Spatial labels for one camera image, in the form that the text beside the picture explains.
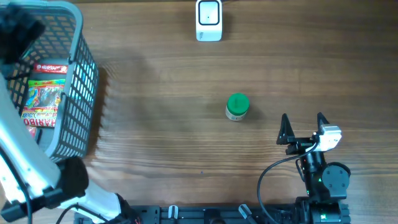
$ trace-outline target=wooden surface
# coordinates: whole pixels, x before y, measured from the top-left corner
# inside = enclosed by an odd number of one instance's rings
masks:
[[[255,205],[260,173],[286,157],[282,113],[304,137],[321,111],[343,130],[326,159],[351,168],[353,223],[398,222],[397,3],[226,2],[214,43],[195,39],[194,2],[78,6],[101,68],[85,159],[101,186],[132,205]],[[240,123],[224,114],[235,92],[251,100]],[[293,162],[262,185],[268,203],[303,195]]]

